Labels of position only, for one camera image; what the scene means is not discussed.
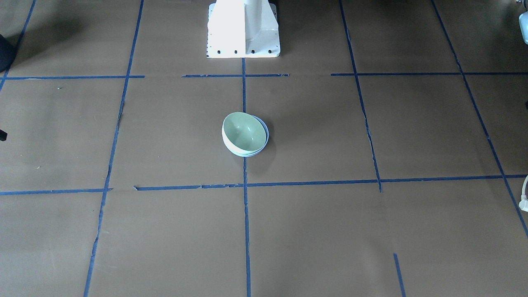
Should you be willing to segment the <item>white power plug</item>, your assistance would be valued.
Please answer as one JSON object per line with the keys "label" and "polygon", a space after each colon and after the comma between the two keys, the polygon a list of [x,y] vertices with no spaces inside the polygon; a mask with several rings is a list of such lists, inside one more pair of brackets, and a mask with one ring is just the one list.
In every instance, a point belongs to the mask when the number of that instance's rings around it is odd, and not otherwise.
{"label": "white power plug", "polygon": [[520,208],[520,210],[525,211],[525,212],[528,212],[528,198],[527,198],[527,191],[526,191],[527,184],[528,184],[528,176],[526,175],[523,181],[523,184],[522,184],[521,198],[518,204],[518,207]]}

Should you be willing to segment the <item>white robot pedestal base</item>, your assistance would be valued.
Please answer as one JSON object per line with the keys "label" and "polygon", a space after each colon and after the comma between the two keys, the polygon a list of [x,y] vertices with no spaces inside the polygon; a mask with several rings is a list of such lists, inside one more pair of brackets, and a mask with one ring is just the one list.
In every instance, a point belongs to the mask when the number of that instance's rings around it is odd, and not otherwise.
{"label": "white robot pedestal base", "polygon": [[208,12],[208,58],[280,56],[276,4],[268,0],[217,0],[209,5]]}

